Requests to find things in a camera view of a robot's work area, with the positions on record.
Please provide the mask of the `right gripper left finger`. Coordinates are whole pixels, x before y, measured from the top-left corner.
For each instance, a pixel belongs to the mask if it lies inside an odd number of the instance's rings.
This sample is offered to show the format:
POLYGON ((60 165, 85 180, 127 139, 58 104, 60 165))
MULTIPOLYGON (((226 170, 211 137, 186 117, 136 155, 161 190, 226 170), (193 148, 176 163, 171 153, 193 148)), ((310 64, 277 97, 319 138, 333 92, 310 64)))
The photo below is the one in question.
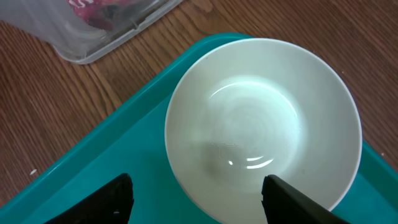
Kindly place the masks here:
POLYGON ((45 224, 128 224, 133 205, 132 180, 123 173, 45 224))

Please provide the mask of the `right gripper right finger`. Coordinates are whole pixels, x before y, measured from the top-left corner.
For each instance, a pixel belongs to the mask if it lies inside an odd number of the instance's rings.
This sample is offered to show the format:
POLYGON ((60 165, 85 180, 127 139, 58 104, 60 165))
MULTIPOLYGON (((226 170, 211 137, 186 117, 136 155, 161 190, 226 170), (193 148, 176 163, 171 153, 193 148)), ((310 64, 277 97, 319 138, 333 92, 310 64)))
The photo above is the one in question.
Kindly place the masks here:
POLYGON ((261 194, 268 224, 348 224, 276 175, 265 176, 261 194))

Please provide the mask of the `red snack wrapper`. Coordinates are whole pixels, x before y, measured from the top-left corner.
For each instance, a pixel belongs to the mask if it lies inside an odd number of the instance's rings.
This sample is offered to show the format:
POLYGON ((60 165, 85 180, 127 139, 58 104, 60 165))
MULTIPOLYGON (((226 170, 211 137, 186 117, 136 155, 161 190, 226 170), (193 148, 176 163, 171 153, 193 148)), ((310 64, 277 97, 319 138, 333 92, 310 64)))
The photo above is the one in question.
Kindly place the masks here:
POLYGON ((113 30, 131 17, 135 10, 150 4, 148 0, 67 0, 73 12, 89 26, 113 30))

